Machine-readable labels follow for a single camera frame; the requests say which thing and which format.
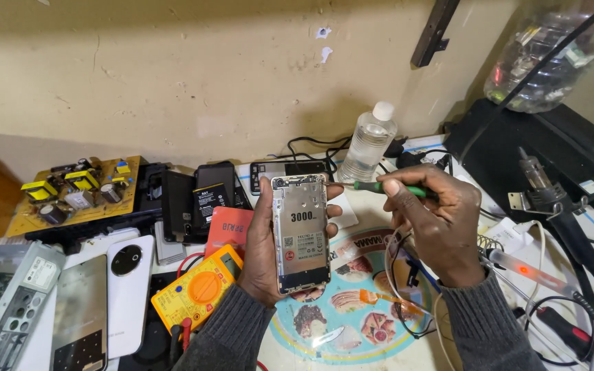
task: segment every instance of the man's left hand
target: man's left hand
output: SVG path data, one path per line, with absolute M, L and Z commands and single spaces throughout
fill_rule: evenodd
M 327 200 L 335 198 L 343 192 L 339 185 L 327 187 Z M 244 251 L 244 266 L 238 279 L 238 286 L 246 291 L 266 307 L 273 308 L 277 301 L 284 298 L 278 293 L 276 286 L 276 245 L 271 228 L 273 220 L 272 185 L 266 177 L 260 179 L 260 197 L 253 212 L 252 222 L 247 231 L 246 250 Z M 329 218 L 342 215 L 338 205 L 327 206 Z M 327 225 L 330 238 L 336 236 L 336 224 Z

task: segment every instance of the red card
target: red card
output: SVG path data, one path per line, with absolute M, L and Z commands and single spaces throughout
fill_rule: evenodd
M 210 222 L 208 243 L 205 246 L 205 259 L 224 245 L 230 244 L 244 260 L 244 245 L 247 242 L 247 229 L 252 217 L 252 210 L 215 207 Z

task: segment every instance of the digital multimeter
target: digital multimeter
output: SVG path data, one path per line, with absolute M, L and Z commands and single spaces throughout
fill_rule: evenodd
M 167 330 L 186 317 L 194 328 L 212 314 L 241 271 L 242 259 L 226 245 L 155 294 L 151 302 Z

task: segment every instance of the white phone back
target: white phone back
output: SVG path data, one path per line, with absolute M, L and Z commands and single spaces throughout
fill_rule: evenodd
M 136 267 L 124 274 L 121 274 L 120 266 L 112 271 L 116 254 L 128 246 L 138 246 L 141 250 Z M 117 242 L 107 251 L 109 359 L 130 355 L 141 347 L 154 250 L 155 237 L 143 236 Z

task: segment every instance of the beige wall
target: beige wall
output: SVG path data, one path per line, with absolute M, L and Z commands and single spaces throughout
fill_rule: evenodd
M 267 158 L 351 133 L 378 100 L 402 134 L 434 133 L 479 93 L 518 4 L 462 0 L 448 50 L 414 70 L 432 0 L 48 1 L 0 0 L 0 161 L 23 181 L 85 156 Z

